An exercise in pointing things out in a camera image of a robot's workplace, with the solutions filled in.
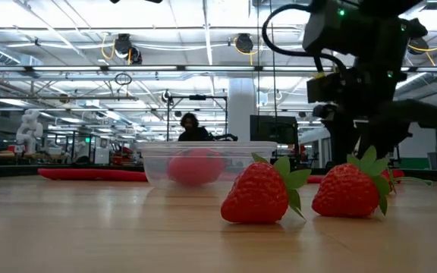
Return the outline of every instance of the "wooden table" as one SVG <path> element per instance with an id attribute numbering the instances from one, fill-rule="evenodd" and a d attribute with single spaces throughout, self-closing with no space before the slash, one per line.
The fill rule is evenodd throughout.
<path id="1" fill-rule="evenodd" d="M 303 222 L 231 225 L 227 191 L 0 179 L 0 272 L 437 273 L 437 184 L 408 184 L 387 218 L 323 218 L 301 189 Z"/>

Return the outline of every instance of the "plastic bowl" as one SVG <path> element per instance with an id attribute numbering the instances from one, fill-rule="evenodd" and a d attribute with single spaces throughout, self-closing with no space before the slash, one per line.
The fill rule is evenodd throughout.
<path id="1" fill-rule="evenodd" d="M 157 188 L 229 185 L 253 163 L 252 153 L 269 160 L 274 142 L 142 143 L 144 171 Z"/>

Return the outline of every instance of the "white column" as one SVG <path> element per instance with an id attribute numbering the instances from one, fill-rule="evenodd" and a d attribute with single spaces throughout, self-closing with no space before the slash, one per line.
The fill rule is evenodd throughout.
<path id="1" fill-rule="evenodd" d="M 228 84 L 228 132 L 250 141 L 250 116 L 257 115 L 253 78 L 232 78 Z"/>

